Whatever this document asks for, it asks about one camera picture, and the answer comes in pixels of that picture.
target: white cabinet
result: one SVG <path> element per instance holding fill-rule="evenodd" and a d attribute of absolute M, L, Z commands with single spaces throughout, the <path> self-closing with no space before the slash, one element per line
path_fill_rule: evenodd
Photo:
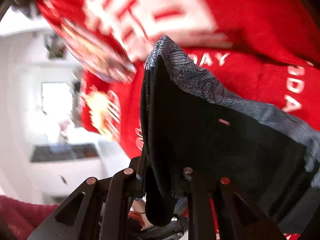
<path fill-rule="evenodd" d="M 88 177 L 104 179 L 100 157 L 31 164 L 33 182 L 52 197 L 68 196 Z"/>

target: white ceiling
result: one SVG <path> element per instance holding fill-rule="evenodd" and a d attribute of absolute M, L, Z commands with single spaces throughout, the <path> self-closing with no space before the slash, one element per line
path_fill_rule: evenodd
<path fill-rule="evenodd" d="M 43 29 L 50 30 L 51 27 L 42 16 L 30 20 L 20 11 L 14 12 L 11 8 L 9 8 L 0 22 L 0 36 Z"/>

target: metal screw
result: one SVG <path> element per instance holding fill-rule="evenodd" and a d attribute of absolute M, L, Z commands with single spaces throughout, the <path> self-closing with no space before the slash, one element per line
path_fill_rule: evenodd
<path fill-rule="evenodd" d="M 94 178 L 94 177 L 87 178 L 86 182 L 89 185 L 95 184 L 96 183 L 96 178 Z"/>
<path fill-rule="evenodd" d="M 124 172 L 124 174 L 126 174 L 126 175 L 130 175 L 130 174 L 133 173 L 133 169 L 131 169 L 131 168 L 126 168 L 123 172 Z"/>
<path fill-rule="evenodd" d="M 222 177 L 222 178 L 220 179 L 220 182 L 221 182 L 222 184 L 229 184 L 229 183 L 230 183 L 230 179 L 227 178 L 227 177 Z"/>
<path fill-rule="evenodd" d="M 183 169 L 183 172 L 184 172 L 185 174 L 191 174 L 191 173 L 193 172 L 193 169 L 190 168 L 190 167 L 185 167 L 185 168 Z"/>

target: triangular cutout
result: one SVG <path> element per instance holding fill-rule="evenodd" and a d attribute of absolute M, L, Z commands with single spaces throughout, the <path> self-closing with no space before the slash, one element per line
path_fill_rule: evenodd
<path fill-rule="evenodd" d="M 73 226 L 84 198 L 84 192 L 77 195 L 64 209 L 55 217 L 57 222 L 66 226 Z"/>
<path fill-rule="evenodd" d="M 250 207 L 248 207 L 248 205 L 237 194 L 233 195 L 233 201 L 238 211 L 238 217 L 240 219 L 240 222 L 244 227 L 258 222 L 258 216 L 253 212 L 252 209 L 250 209 Z"/>

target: gray patterned fabric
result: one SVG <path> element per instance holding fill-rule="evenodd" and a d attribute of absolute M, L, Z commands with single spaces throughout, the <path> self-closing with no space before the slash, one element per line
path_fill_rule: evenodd
<path fill-rule="evenodd" d="M 320 161 L 320 133 L 303 120 L 287 114 L 272 104 L 246 100 L 226 89 L 207 69 L 200 68 L 167 35 L 154 46 L 146 61 L 146 69 L 155 66 L 161 56 L 170 79 L 181 90 L 203 98 L 212 104 L 225 106 L 246 114 L 259 123 L 269 126 L 297 143 L 306 146 L 306 171 L 311 172 L 315 162 Z M 320 171 L 314 177 L 312 187 L 320 187 Z"/>

